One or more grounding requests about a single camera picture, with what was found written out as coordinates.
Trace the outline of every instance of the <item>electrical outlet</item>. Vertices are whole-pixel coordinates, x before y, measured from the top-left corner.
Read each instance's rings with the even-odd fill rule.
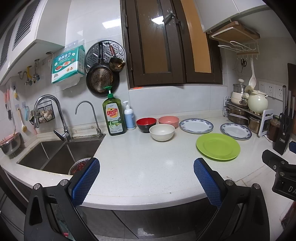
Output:
[[[276,85],[276,99],[283,100],[283,87]]]
[[[274,96],[274,86],[275,86],[274,84],[270,84],[270,83],[267,83],[267,85],[266,85],[266,87],[267,87],[266,93],[270,97],[275,97]]]
[[[265,90],[264,90],[265,84],[266,84],[266,83],[264,83],[264,82],[262,82],[262,81],[259,81],[259,91],[261,91],[261,92],[264,92],[264,91],[265,91]]]

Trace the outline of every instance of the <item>black bowl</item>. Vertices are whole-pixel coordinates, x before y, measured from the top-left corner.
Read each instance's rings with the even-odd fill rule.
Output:
[[[150,127],[156,125],[157,120],[155,118],[142,118],[137,120],[137,126],[144,133],[149,133]]]

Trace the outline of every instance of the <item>frying pan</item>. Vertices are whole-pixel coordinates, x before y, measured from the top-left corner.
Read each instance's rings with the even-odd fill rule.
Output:
[[[102,60],[103,46],[99,46],[99,62],[93,65],[86,75],[86,85],[90,92],[96,96],[105,97],[108,90],[104,87],[112,86],[111,91],[114,92],[119,85],[119,74],[112,72],[109,64]]]

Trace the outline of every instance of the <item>small pot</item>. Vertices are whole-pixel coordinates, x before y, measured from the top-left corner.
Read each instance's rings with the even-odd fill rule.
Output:
[[[235,108],[233,106],[229,106],[229,108],[227,108],[229,110],[228,112],[228,119],[236,124],[240,124],[240,125],[247,125],[249,123],[249,119],[247,118],[247,112],[239,109],[239,108]]]
[[[233,84],[233,91],[236,93],[244,93],[244,89],[246,88],[243,84]]]
[[[259,133],[259,129],[260,129],[260,125],[261,125],[261,120],[260,119],[257,119],[253,116],[249,116],[249,125],[248,125],[248,128],[254,132],[255,134],[258,134]]]

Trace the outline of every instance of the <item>white teapot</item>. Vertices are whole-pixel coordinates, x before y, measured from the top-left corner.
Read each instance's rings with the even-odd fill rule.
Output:
[[[248,107],[251,111],[262,114],[268,107],[268,95],[261,91],[253,90],[248,99]]]

